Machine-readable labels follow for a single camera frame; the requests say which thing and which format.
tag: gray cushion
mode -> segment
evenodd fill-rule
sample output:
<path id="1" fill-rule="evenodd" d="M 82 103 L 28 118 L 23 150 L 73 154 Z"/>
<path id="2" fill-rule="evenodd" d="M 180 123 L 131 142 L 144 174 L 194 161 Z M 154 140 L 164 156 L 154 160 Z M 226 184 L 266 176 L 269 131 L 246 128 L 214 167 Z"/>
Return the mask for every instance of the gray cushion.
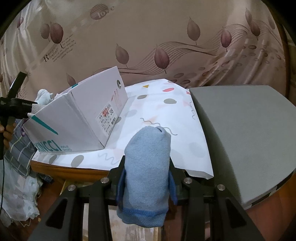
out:
<path id="1" fill-rule="evenodd" d="M 212 161 L 243 206 L 276 187 L 296 168 L 296 107 L 269 86 L 190 89 Z"/>

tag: metal grommet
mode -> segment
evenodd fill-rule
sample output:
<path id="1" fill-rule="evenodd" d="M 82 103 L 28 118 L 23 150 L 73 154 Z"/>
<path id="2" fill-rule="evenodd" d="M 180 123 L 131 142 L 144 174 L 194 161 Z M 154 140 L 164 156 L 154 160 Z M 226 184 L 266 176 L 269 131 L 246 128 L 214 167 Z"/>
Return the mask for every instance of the metal grommet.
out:
<path id="1" fill-rule="evenodd" d="M 108 182 L 109 182 L 109 178 L 107 178 L 107 177 L 103 177 L 101 179 L 101 183 L 108 183 Z"/>
<path id="2" fill-rule="evenodd" d="M 186 184 L 190 184 L 190 183 L 192 183 L 192 179 L 190 177 L 186 177 L 186 178 L 184 178 L 184 182 Z"/>
<path id="3" fill-rule="evenodd" d="M 68 186 L 69 191 L 73 191 L 75 189 L 76 189 L 76 186 L 74 184 L 71 184 L 71 185 Z"/>
<path id="4" fill-rule="evenodd" d="M 218 190 L 220 191 L 224 191 L 225 190 L 225 186 L 223 184 L 219 184 L 217 185 Z"/>
<path id="5" fill-rule="evenodd" d="M 117 86 L 118 86 L 118 88 L 121 88 L 121 83 L 119 80 L 117 80 Z"/>

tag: white cardboard box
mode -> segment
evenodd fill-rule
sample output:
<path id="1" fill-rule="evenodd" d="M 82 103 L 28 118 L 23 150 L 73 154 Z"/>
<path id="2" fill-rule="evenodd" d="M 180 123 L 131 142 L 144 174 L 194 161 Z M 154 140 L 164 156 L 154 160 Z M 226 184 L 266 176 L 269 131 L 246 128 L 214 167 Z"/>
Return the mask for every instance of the white cardboard box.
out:
<path id="1" fill-rule="evenodd" d="M 101 150 L 127 98 L 119 71 L 113 67 L 65 90 L 23 128 L 40 152 Z"/>

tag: teal stripe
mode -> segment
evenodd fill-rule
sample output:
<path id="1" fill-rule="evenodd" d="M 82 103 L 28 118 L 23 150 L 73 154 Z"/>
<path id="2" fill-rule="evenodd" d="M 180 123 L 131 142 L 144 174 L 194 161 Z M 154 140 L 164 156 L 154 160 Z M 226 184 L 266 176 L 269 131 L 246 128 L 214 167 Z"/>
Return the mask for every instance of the teal stripe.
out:
<path id="1" fill-rule="evenodd" d="M 51 132 L 55 133 L 58 135 L 58 133 L 52 129 L 50 126 L 48 126 L 47 124 L 45 124 L 42 120 L 40 120 L 37 116 L 33 115 L 32 120 L 36 121 L 38 124 L 42 125 L 43 127 L 45 127 L 46 129 L 50 130 Z"/>

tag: squiggly line pattern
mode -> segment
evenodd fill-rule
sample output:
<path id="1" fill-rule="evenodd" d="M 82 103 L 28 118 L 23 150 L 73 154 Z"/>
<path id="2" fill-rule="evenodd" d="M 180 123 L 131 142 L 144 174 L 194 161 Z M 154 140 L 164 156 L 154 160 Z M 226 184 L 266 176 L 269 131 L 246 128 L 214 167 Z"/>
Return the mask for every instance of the squiggly line pattern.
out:
<path id="1" fill-rule="evenodd" d="M 161 126 L 160 123 L 158 123 L 158 122 L 152 123 L 152 122 L 149 121 L 149 120 L 144 120 L 144 118 L 140 118 L 140 119 L 142 119 L 144 122 L 150 122 L 152 125 L 159 124 L 159 126 Z M 169 127 L 163 127 L 163 126 L 161 126 L 161 127 L 164 128 L 164 129 L 169 129 L 169 130 L 170 130 L 170 133 L 171 133 L 173 136 L 177 136 L 177 135 L 178 135 L 178 134 L 173 134 L 172 131 L 171 131 L 171 129 L 170 129 Z"/>
<path id="2" fill-rule="evenodd" d="M 190 107 L 191 107 L 191 109 L 192 109 L 191 112 L 192 112 L 193 116 L 195 116 L 195 114 L 194 114 L 194 110 L 193 110 L 193 107 L 192 107 L 191 103 L 192 103 L 192 101 L 189 102 Z"/>
<path id="3" fill-rule="evenodd" d="M 113 156 L 112 156 L 112 157 L 109 157 L 109 158 L 107 158 L 107 156 L 108 156 L 108 154 L 107 154 L 107 153 L 104 153 L 104 154 L 102 154 L 102 155 L 98 154 L 98 156 L 99 156 L 99 157 L 105 156 L 105 161 L 109 161 L 110 159 L 112 159 L 112 161 L 111 161 L 111 165 L 115 165 L 116 163 L 118 163 L 118 161 L 117 161 L 117 162 L 115 162 L 115 163 L 113 163 L 113 161 L 114 161 L 114 157 L 113 157 Z"/>

